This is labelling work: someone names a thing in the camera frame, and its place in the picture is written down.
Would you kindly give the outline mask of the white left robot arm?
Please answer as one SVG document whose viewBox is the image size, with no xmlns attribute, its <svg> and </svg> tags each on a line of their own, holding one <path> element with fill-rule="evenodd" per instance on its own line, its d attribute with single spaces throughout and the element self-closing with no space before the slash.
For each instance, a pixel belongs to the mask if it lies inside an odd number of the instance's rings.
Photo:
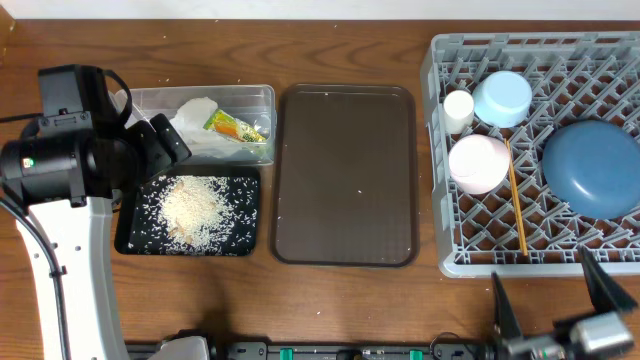
<svg viewBox="0 0 640 360">
<path fill-rule="evenodd" d="M 126 127 L 47 119 L 1 151 L 1 205 L 29 253 L 47 359 L 207 359 L 202 335 L 126 345 L 110 242 L 116 191 L 130 195 L 191 153 L 162 114 Z"/>
</svg>

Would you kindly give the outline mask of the green yellow snack wrapper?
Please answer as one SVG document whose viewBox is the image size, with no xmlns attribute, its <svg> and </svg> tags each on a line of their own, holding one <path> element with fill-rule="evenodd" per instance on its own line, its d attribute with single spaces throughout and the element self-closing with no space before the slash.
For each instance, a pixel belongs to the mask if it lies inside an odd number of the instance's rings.
<svg viewBox="0 0 640 360">
<path fill-rule="evenodd" d="M 264 143 L 266 141 L 266 138 L 254 127 L 222 109 L 213 112 L 203 125 L 203 129 L 217 132 L 239 142 Z"/>
</svg>

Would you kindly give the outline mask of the dark blue plate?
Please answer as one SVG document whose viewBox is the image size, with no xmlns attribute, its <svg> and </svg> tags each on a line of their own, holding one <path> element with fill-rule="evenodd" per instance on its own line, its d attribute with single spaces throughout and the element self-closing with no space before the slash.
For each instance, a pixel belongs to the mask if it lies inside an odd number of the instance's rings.
<svg viewBox="0 0 640 360">
<path fill-rule="evenodd" d="M 551 192 L 593 219 L 613 219 L 639 204 L 639 143 L 620 127 L 587 120 L 557 130 L 541 160 Z"/>
</svg>

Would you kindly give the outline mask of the cream plastic cup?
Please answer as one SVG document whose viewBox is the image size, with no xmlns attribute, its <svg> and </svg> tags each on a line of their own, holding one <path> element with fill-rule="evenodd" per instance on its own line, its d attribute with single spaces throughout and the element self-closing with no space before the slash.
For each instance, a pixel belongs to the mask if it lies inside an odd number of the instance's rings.
<svg viewBox="0 0 640 360">
<path fill-rule="evenodd" d="M 449 134 L 460 134 L 474 118 L 474 99 L 464 90 L 450 92 L 443 101 L 445 129 Z"/>
</svg>

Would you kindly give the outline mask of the white napkin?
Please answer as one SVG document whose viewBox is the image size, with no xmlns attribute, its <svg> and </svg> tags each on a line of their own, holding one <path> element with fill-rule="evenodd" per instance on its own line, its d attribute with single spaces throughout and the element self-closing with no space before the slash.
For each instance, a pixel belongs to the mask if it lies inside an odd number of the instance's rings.
<svg viewBox="0 0 640 360">
<path fill-rule="evenodd" d="M 194 98 L 182 105 L 170 120 L 193 155 L 226 158 L 238 151 L 228 137 L 204 128 L 217 109 L 218 104 L 208 97 Z"/>
</svg>

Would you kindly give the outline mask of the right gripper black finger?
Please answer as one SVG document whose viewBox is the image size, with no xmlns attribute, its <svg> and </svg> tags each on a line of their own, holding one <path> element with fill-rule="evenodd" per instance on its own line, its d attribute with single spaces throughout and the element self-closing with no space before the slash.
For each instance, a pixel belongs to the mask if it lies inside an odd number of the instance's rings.
<svg viewBox="0 0 640 360">
<path fill-rule="evenodd" d="M 587 247 L 580 247 L 578 253 L 590 300 L 597 314 L 629 313 L 638 307 L 638 302 L 604 271 Z"/>
<path fill-rule="evenodd" d="M 522 339 L 523 333 L 508 295 L 497 273 L 491 274 L 494 295 L 494 327 L 501 339 Z"/>
</svg>

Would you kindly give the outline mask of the grey dishwasher rack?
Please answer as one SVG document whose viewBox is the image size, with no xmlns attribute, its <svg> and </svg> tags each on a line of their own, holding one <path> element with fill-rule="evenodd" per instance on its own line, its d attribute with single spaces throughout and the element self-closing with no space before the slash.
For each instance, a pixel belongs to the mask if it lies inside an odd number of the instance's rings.
<svg viewBox="0 0 640 360">
<path fill-rule="evenodd" d="M 472 91 L 508 70 L 531 85 L 520 125 L 501 129 L 474 121 L 480 134 L 510 146 L 515 172 L 494 190 L 465 193 L 449 172 L 456 137 L 446 132 L 444 98 Z M 430 136 L 434 231 L 442 273 L 451 278 L 578 276 L 587 247 L 612 275 L 639 271 L 639 213 L 596 220 L 573 212 L 543 177 L 543 148 L 552 134 L 580 120 L 603 120 L 639 133 L 637 32 L 440 34 L 420 71 Z"/>
</svg>

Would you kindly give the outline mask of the pink bowl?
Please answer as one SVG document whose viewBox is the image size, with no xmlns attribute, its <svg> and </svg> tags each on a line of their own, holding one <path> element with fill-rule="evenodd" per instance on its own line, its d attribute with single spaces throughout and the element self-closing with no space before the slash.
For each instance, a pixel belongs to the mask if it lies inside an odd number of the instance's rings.
<svg viewBox="0 0 640 360">
<path fill-rule="evenodd" d="M 468 135 L 451 148 L 449 172 L 464 192 L 484 194 L 506 178 L 509 158 L 509 150 L 503 142 L 485 135 Z"/>
</svg>

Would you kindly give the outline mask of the light blue small bowl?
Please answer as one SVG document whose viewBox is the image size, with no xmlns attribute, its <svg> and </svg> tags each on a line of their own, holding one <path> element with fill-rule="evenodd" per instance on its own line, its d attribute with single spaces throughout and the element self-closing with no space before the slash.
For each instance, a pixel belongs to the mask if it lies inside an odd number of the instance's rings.
<svg viewBox="0 0 640 360">
<path fill-rule="evenodd" d="M 479 120 L 498 128 L 512 128 L 527 118 L 533 92 L 522 75 L 498 71 L 484 79 L 472 97 Z"/>
</svg>

